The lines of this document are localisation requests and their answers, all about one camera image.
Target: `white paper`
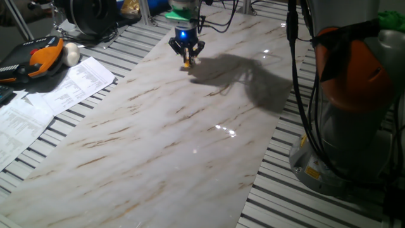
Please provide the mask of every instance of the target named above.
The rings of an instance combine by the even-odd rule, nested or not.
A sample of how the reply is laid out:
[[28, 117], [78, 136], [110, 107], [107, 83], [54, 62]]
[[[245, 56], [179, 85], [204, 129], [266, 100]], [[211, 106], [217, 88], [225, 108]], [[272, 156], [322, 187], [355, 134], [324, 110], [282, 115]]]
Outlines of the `white paper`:
[[51, 113], [16, 100], [0, 109], [0, 170], [27, 149], [49, 125]]
[[46, 103], [45, 99], [41, 96], [41, 94], [28, 94], [26, 97], [31, 104], [39, 109], [42, 109], [44, 112], [50, 113], [53, 115], [53, 110], [49, 105]]
[[25, 95], [28, 94], [27, 91], [14, 91], [14, 93], [17, 95], [11, 101], [22, 99], [23, 97], [25, 97]]
[[107, 87], [114, 78], [109, 70], [91, 57], [71, 67], [57, 88], [42, 97], [56, 116]]

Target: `white ball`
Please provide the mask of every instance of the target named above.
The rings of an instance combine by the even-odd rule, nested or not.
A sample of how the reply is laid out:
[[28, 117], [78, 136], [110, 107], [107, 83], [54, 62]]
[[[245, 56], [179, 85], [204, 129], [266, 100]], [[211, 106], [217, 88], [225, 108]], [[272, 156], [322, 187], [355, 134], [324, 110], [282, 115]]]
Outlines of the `white ball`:
[[68, 43], [63, 48], [63, 63], [68, 67], [75, 66], [80, 59], [80, 50], [78, 46], [74, 43]]

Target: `marble surface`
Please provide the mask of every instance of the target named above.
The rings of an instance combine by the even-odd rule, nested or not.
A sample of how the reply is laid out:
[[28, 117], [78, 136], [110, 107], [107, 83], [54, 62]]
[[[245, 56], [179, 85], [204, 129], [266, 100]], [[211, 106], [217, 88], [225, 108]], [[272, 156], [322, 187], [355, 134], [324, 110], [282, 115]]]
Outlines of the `marble surface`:
[[[229, 13], [205, 6], [207, 20]], [[22, 227], [235, 227], [291, 88], [280, 21], [205, 28], [182, 68], [171, 30], [0, 205]], [[306, 28], [300, 37], [308, 39]], [[298, 66], [308, 43], [298, 42]]]

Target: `green object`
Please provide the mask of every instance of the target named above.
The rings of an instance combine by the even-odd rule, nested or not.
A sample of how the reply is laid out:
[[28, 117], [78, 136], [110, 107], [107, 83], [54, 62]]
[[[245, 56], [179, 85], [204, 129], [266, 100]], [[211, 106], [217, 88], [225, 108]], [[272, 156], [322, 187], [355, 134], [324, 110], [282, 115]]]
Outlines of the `green object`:
[[170, 13], [165, 14], [165, 18], [168, 20], [189, 22], [192, 18], [192, 13], [190, 10], [172, 10]]
[[396, 11], [378, 13], [381, 29], [396, 30], [405, 33], [405, 16]]

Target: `blue light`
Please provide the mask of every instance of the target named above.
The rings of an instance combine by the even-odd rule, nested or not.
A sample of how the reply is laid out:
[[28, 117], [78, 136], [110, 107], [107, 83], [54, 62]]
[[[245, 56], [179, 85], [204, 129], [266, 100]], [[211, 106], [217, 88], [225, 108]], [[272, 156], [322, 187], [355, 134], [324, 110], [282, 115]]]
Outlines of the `blue light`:
[[184, 31], [182, 31], [180, 33], [180, 38], [186, 38], [186, 37], [187, 37], [187, 34]]

